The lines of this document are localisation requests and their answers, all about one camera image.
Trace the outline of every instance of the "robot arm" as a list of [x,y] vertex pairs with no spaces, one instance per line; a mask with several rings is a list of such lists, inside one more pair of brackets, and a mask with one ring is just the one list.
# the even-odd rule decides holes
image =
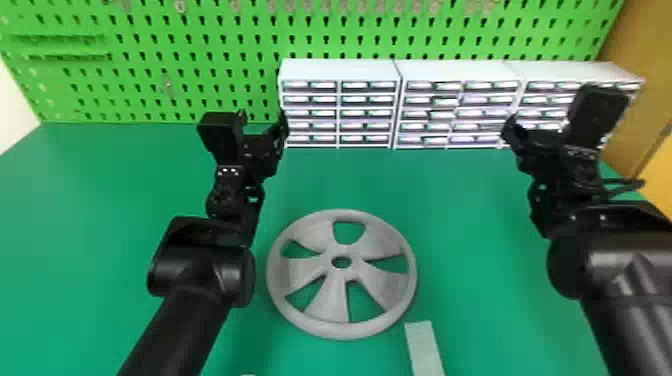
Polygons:
[[209,218],[175,217],[154,255],[147,288],[163,303],[119,375],[198,375],[233,307],[254,292],[249,247],[288,128],[281,114],[261,135],[245,135],[244,112],[207,113],[198,126],[217,167],[206,199]]
[[549,279],[581,303],[610,374],[672,375],[672,223],[648,202],[613,200],[642,181],[602,179],[598,169],[599,141],[627,103],[617,89],[585,85],[562,134],[512,117],[502,137],[533,178],[531,220],[551,241]]

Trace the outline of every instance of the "green table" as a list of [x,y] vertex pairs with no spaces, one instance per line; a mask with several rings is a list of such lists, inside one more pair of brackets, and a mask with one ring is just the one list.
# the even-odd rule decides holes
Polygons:
[[[0,156],[4,375],[114,374],[160,299],[145,274],[175,215],[202,215],[214,162],[190,126],[43,126]],[[395,226],[419,283],[401,322],[431,320],[446,375],[604,375],[579,306],[545,272],[529,177],[509,151],[291,149],[266,183],[253,251],[317,210]],[[257,278],[204,375],[410,375],[403,325],[365,340],[313,337]]]

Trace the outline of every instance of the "wheel rim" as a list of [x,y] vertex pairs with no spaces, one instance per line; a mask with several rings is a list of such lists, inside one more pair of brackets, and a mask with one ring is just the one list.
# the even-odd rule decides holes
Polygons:
[[[362,236],[353,244],[341,244],[333,233],[335,222],[360,223]],[[318,255],[308,258],[282,256],[285,246],[294,241]],[[408,273],[384,271],[368,261],[403,255]],[[332,265],[347,257],[344,268]],[[325,276],[324,283],[302,312],[286,297]],[[362,285],[382,309],[379,316],[350,322],[346,283]],[[371,214],[347,209],[309,214],[289,225],[271,247],[266,268],[266,283],[280,313],[297,327],[330,339],[357,339],[377,334],[396,322],[410,305],[417,285],[415,256],[404,237],[391,225]]]

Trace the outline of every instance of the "small drawer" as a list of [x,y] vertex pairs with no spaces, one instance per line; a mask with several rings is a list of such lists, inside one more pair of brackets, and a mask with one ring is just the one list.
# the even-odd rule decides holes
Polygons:
[[426,136],[422,138],[422,144],[426,146],[445,146],[448,144],[448,137]]
[[425,130],[423,123],[401,123],[399,129],[402,132],[422,132]]
[[372,144],[381,144],[388,142],[390,137],[387,135],[375,135],[375,136],[364,136],[364,139],[366,140],[366,142]]
[[450,124],[448,123],[429,123],[425,127],[427,132],[449,132]]
[[527,83],[529,91],[552,91],[555,90],[555,82],[551,81],[532,81]]
[[400,144],[422,144],[422,137],[420,136],[410,136],[410,135],[399,135]]

